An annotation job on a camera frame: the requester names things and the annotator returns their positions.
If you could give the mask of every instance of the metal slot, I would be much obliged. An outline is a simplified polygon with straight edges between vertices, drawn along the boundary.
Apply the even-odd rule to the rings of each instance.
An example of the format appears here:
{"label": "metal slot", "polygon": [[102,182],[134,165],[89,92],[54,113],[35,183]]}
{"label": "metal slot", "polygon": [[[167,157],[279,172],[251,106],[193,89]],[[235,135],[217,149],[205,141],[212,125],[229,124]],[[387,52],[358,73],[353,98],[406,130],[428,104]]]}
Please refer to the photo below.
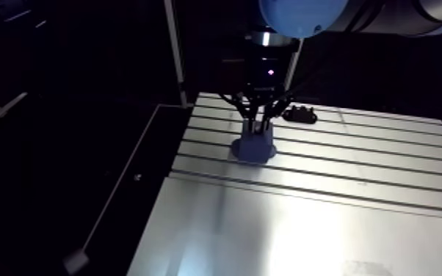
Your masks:
{"label": "metal slot", "polygon": [[173,163],[173,172],[188,172],[238,182],[269,184],[304,192],[442,210],[442,192],[371,184],[287,170],[243,166],[190,156],[177,156]]}
{"label": "metal slot", "polygon": [[[188,128],[184,134],[185,140],[226,146],[230,145],[237,138],[239,138],[239,134],[204,131],[193,128]],[[442,174],[442,161],[439,160],[401,156],[391,153],[375,153],[367,150],[337,148],[280,139],[275,139],[274,145],[278,149],[278,152],[282,154]]]}
{"label": "metal slot", "polygon": [[[231,155],[228,146],[207,145],[196,142],[182,142],[178,153],[219,161],[238,161]],[[442,191],[442,175],[422,172],[412,172],[383,167],[350,164],[339,161],[328,161],[308,157],[277,154],[266,164],[257,165],[259,169],[288,170],[314,175],[329,175],[332,177],[354,181],[373,182],[384,185],[406,186],[418,189],[435,189]]]}
{"label": "metal slot", "polygon": [[[227,120],[213,120],[200,117],[191,117],[189,127],[222,131],[240,134],[242,124]],[[426,145],[407,144],[381,139],[344,136],[340,134],[303,131],[292,128],[275,127],[274,137],[292,141],[308,142],[317,145],[331,145],[336,147],[371,150],[382,153],[395,153],[401,155],[419,156],[431,159],[442,159],[442,148]]]}

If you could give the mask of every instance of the aluminum table surface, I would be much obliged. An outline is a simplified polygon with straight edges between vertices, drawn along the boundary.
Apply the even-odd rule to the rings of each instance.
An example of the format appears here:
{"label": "aluminum table surface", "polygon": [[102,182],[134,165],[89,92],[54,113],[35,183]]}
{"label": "aluminum table surface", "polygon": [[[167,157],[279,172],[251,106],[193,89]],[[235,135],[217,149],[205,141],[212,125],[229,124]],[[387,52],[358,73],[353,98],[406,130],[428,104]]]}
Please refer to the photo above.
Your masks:
{"label": "aluminum table surface", "polygon": [[128,275],[442,275],[442,122],[315,106],[267,164],[201,93]]}

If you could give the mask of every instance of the black object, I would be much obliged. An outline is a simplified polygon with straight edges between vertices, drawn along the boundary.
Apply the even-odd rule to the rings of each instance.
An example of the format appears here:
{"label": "black object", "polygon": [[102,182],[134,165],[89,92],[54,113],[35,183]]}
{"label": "black object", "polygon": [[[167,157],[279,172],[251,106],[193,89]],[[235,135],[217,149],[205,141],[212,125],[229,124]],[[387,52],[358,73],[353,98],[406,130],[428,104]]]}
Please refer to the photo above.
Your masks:
{"label": "black object", "polygon": [[314,108],[307,109],[304,106],[293,106],[291,109],[283,112],[283,119],[290,122],[314,124],[318,117],[314,113]]}

